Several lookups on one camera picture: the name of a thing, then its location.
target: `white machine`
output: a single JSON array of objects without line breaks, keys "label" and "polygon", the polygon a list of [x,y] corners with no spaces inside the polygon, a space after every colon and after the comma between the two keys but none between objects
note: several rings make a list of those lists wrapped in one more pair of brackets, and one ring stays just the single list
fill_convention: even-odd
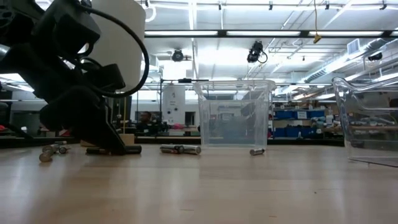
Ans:
[{"label": "white machine", "polygon": [[[132,0],[94,0],[93,8],[123,21],[141,40],[144,40],[145,10]],[[134,88],[140,80],[142,53],[134,39],[122,28],[102,17],[91,15],[101,29],[101,38],[90,57],[102,65],[116,63],[126,87]]]},{"label": "white machine", "polygon": [[169,84],[163,90],[163,118],[168,124],[185,124],[185,86]]}]

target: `wooden table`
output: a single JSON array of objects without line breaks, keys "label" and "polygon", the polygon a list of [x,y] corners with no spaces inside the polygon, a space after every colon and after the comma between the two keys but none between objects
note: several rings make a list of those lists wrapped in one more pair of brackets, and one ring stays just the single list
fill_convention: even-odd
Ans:
[{"label": "wooden table", "polygon": [[397,169],[342,147],[269,146],[86,156],[40,164],[40,148],[0,151],[0,223],[396,223]]}]

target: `clear plastic bin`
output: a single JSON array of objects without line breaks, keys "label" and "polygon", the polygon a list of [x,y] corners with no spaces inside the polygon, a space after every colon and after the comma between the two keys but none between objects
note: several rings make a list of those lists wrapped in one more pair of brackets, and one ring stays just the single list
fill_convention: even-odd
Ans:
[{"label": "clear plastic bin", "polygon": [[349,158],[398,167],[398,78],[353,86],[334,78]]},{"label": "clear plastic bin", "polygon": [[202,148],[265,149],[275,82],[197,82]]}]

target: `transparent plastic container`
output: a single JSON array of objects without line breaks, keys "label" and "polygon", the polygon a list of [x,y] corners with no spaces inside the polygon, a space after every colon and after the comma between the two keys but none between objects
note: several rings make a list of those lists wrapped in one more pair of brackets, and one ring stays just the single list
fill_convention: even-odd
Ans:
[{"label": "transparent plastic container", "polygon": [[349,158],[398,167],[398,78],[353,86],[334,78]]},{"label": "transparent plastic container", "polygon": [[266,149],[268,115],[275,82],[269,80],[197,82],[203,149]]}]

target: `ceiling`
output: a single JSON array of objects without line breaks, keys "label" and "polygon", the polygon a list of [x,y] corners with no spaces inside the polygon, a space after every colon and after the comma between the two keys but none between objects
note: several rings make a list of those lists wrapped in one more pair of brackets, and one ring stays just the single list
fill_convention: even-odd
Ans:
[{"label": "ceiling", "polygon": [[[51,0],[36,0],[47,8]],[[145,7],[144,0],[136,0]],[[315,30],[315,21],[320,30],[394,30],[398,28],[398,0],[388,0],[385,10],[382,1],[374,0],[317,0],[317,15],[312,0],[152,0],[146,9],[146,30]],[[256,40],[264,44],[268,54],[265,64],[248,63],[248,51]],[[308,75],[309,71],[338,58],[354,39],[322,39],[314,44],[313,39],[272,38],[196,38],[195,62],[197,78],[212,80],[271,79],[279,83],[294,83]],[[192,58],[191,38],[152,38],[145,45],[150,54],[156,55],[159,64],[170,61],[170,52],[182,49]],[[344,77],[362,72],[380,63],[395,59],[398,44],[384,46],[383,59],[370,62],[357,58],[338,68],[323,83],[330,83],[335,73]]]}]

